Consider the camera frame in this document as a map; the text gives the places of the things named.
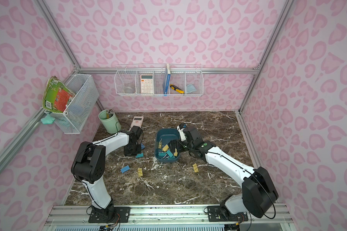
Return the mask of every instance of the white wire basket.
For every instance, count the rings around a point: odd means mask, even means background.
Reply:
[[[65,134],[79,134],[89,117],[99,93],[91,75],[75,74],[66,86],[76,95],[63,113],[45,111]]]
[[[116,93],[122,96],[202,96],[203,73],[202,65],[170,65],[171,77],[169,84],[184,91],[183,94],[168,88],[167,94],[163,92],[166,64],[127,64],[116,65],[114,76]],[[140,91],[140,75],[153,75],[153,94],[143,94]],[[193,85],[195,91],[187,93],[186,87]]]

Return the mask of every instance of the ventilation grille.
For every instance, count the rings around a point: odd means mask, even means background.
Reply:
[[[56,231],[98,231],[99,226],[58,226]],[[224,225],[121,225],[119,231],[224,231]]]

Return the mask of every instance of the white calculator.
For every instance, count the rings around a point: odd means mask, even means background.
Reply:
[[[134,116],[129,131],[134,126],[138,126],[141,128],[141,125],[143,124],[143,120],[144,120],[143,116]]]
[[[140,93],[154,94],[153,75],[140,75]]]

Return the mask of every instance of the black cable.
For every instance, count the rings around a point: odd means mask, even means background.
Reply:
[[[86,209],[86,214],[87,214],[87,215],[91,215],[91,213],[87,213],[87,210],[88,210],[89,208],[91,208],[91,206],[89,206],[89,207]]]
[[[231,229],[234,225],[236,225],[236,223],[232,224],[231,226],[229,226],[227,229],[225,230],[229,230]]]
[[[109,138],[112,138],[112,137],[115,137],[115,136],[117,135],[117,133],[118,133],[117,123],[125,123],[125,122],[117,121],[116,124],[115,124],[117,132],[114,133],[112,136],[107,137],[108,139],[109,139]],[[142,139],[141,139],[140,146],[141,146],[141,143],[143,142],[143,138],[144,138],[144,132],[143,132],[143,131],[142,131],[142,135],[143,135],[143,137],[142,137]],[[97,143],[91,143],[91,144],[92,144],[92,145],[95,145],[95,144],[98,144],[98,143],[101,143],[101,142],[102,142],[102,141],[99,141],[99,142],[97,142]],[[87,146],[87,147],[86,147],[84,150],[82,150],[81,152],[85,151],[85,150],[88,149],[88,148],[91,149],[90,146]],[[93,198],[93,196],[90,194],[89,186],[88,186],[85,182],[82,182],[82,181],[80,181],[79,179],[77,179],[76,176],[75,176],[74,174],[73,174],[73,177],[74,177],[77,181],[81,182],[81,183],[85,186],[85,188],[86,188],[87,192],[89,193],[89,195],[90,195],[92,201],[93,201],[98,207],[103,208],[102,206],[100,206],[100,205],[97,204],[97,202],[95,201],[95,199]]]
[[[185,145],[183,145],[182,143],[181,143],[181,145],[184,146],[184,148],[190,149],[190,150],[193,150],[193,151],[199,151],[199,152],[204,152],[204,153],[206,153],[206,152],[207,152],[207,153],[213,153],[213,154],[222,156],[223,158],[227,159],[227,160],[230,161],[231,163],[235,164],[236,166],[238,166],[239,168],[245,170],[247,173],[249,173],[251,176],[253,176],[252,173],[250,173],[248,170],[246,170],[246,169],[243,168],[242,166],[240,166],[240,165],[234,163],[232,160],[229,160],[228,158],[226,158],[225,156],[223,156],[223,155],[221,155],[221,154],[218,154],[218,153],[215,153],[215,152],[211,152],[211,151],[201,151],[201,150],[191,149],[191,148],[185,147]],[[257,178],[255,178],[255,177],[253,177],[253,178],[258,182],[258,184],[259,184],[259,185],[262,187],[262,189],[265,191],[266,195],[267,195],[268,198],[270,199],[271,204],[272,204],[272,206],[273,206],[273,208],[274,208],[274,216],[273,216],[273,217],[268,217],[268,216],[265,215],[265,214],[264,214],[264,216],[267,217],[268,219],[274,219],[275,216],[276,216],[276,209],[275,209],[274,202],[272,201],[272,199],[271,199],[271,197],[269,196],[269,194],[268,194],[268,192],[266,191],[266,189],[265,189],[265,188],[262,186],[262,184],[257,180]]]
[[[118,130],[118,129],[117,129],[117,123],[125,123],[125,122],[117,121],[117,122],[116,122],[116,130]],[[141,132],[142,132],[141,142],[140,142],[140,143],[136,142],[136,143],[140,144],[140,146],[141,146],[141,143],[143,142],[143,139],[144,139],[144,131],[143,131],[143,129],[141,130]]]
[[[119,219],[119,223],[118,223],[118,229],[117,229],[116,231],[119,231],[120,226],[121,226],[121,219]]]
[[[249,224],[249,227],[246,231],[248,231],[250,229],[250,226],[252,225],[252,215],[249,213],[249,217],[250,217],[250,224]]]

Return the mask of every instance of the white robot arm segment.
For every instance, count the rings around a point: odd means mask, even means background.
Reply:
[[[129,142],[129,135],[123,132],[118,132],[114,136],[107,137],[100,141],[94,141],[93,145],[103,145],[105,146],[105,155],[108,155],[112,151],[119,147],[127,145]]]
[[[221,169],[242,188],[242,194],[233,195],[225,202],[225,206],[232,214],[249,211],[252,215],[261,218],[278,199],[278,192],[266,169],[243,164],[223,152],[211,141],[203,141],[194,126],[181,123],[177,130],[183,146],[182,151],[189,151],[196,158]]]

